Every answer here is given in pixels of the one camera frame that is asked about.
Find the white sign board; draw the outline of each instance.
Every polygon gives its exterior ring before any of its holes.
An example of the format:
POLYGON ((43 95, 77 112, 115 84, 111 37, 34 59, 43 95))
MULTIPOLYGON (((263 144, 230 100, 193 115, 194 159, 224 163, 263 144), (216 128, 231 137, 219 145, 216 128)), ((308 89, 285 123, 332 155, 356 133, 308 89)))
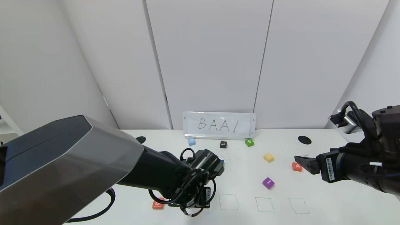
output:
POLYGON ((236 112, 184 112, 185 137, 244 140, 254 138, 256 115, 236 112))

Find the purple block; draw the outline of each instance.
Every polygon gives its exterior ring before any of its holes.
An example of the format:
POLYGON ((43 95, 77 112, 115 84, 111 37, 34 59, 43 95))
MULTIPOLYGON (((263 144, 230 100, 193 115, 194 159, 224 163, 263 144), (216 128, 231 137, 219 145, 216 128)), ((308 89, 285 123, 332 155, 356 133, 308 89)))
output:
POLYGON ((267 177, 267 179, 265 179, 262 184, 264 184, 264 186, 268 189, 271 189, 271 187, 275 184, 275 182, 273 182, 269 177, 267 177))

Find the black block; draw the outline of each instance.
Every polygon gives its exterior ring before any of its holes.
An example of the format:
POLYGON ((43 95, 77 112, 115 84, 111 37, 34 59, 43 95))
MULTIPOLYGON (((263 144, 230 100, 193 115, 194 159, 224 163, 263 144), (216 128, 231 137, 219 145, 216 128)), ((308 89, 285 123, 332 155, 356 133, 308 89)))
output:
POLYGON ((226 146, 227 146, 227 145, 228 145, 228 144, 226 143, 226 141, 221 141, 220 148, 226 149, 226 146))

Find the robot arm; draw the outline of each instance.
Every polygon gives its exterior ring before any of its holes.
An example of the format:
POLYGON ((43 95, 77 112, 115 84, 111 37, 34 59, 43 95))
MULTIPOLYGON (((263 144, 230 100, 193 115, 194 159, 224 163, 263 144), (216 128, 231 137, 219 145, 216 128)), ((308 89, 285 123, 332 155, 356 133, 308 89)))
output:
POLYGON ((316 158, 295 156, 295 161, 311 174, 321 173, 328 183, 353 180, 400 196, 400 105, 376 110, 371 117, 348 101, 330 120, 346 131, 360 127, 365 138, 316 158), (352 111, 346 115, 348 106, 352 111))
POLYGON ((209 150, 177 159, 91 118, 65 118, 0 146, 0 221, 63 224, 114 184, 149 189, 187 214, 210 203, 204 186, 223 171, 209 150))

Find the white wall panel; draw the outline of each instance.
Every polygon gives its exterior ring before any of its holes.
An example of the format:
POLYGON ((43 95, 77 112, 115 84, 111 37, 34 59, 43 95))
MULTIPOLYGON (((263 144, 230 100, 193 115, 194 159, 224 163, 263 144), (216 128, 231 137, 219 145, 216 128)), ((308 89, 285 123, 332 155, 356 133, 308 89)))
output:
POLYGON ((323 128, 387 0, 277 0, 255 105, 257 128, 323 128))
POLYGON ((170 129, 141 0, 62 0, 121 129, 170 129))
MULTIPOLYGON (((400 1, 391 0, 378 28, 344 92, 331 113, 337 113, 346 101, 354 101, 369 115, 388 105, 400 104, 400 1)), ((326 128, 337 129, 330 121, 326 128)), ((339 133, 350 142, 360 142, 363 132, 339 133)))
POLYGON ((82 114, 117 127, 60 1, 0 0, 0 104, 19 135, 82 114))
POLYGON ((174 129, 183 111, 252 113, 272 0, 147 0, 174 129))

